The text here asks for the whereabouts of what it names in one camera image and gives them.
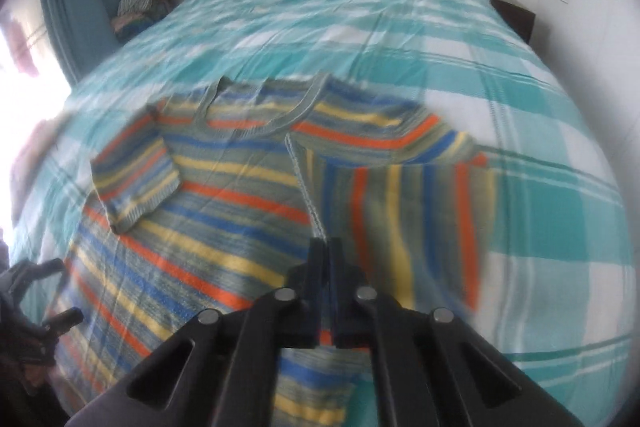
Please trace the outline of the multicolour striped knit sweater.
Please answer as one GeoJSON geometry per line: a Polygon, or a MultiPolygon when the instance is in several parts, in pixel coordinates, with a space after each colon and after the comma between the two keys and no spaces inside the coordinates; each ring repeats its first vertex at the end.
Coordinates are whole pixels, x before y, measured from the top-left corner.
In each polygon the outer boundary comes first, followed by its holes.
{"type": "Polygon", "coordinates": [[[85,315],[56,351],[67,412],[201,309],[280,287],[314,237],[407,308],[480,303],[497,178],[420,103],[326,75],[221,79],[141,109],[90,168],[52,306],[85,315]]]}

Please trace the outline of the folded orange and grey clothes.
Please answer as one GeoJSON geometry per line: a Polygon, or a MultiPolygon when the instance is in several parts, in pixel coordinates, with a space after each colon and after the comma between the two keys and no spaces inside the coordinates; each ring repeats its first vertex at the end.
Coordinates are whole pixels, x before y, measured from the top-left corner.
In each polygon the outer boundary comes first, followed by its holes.
{"type": "Polygon", "coordinates": [[[18,153],[11,169],[11,219],[17,226],[43,159],[58,139],[58,135],[70,119],[70,113],[63,112],[52,119],[40,121],[18,153]]]}

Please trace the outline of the pile of clothes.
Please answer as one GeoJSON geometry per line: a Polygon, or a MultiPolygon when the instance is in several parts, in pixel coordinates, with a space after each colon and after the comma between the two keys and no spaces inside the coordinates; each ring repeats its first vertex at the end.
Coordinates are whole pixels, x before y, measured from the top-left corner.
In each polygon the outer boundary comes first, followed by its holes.
{"type": "Polygon", "coordinates": [[[175,9],[175,0],[120,0],[111,26],[120,44],[125,44],[165,18],[175,9]]]}

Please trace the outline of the teal white plaid bedspread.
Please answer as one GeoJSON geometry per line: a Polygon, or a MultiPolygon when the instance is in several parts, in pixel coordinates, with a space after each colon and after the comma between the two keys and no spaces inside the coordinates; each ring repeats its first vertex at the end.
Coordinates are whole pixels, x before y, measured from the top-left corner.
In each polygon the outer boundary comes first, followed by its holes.
{"type": "Polygon", "coordinates": [[[623,199],[574,102],[489,0],[186,0],[70,92],[12,260],[65,262],[91,161],[141,109],[221,79],[320,75],[471,135],[497,198],[480,303],[459,314],[585,425],[605,425],[636,300],[623,199]]]}

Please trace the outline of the dark wooden nightstand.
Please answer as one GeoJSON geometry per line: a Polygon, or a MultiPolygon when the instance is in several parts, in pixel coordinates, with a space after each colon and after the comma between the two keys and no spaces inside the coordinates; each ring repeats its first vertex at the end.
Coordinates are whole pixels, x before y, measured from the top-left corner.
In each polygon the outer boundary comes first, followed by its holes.
{"type": "Polygon", "coordinates": [[[525,43],[530,43],[536,14],[529,11],[529,9],[516,0],[490,0],[490,3],[506,24],[509,25],[525,43]]]}

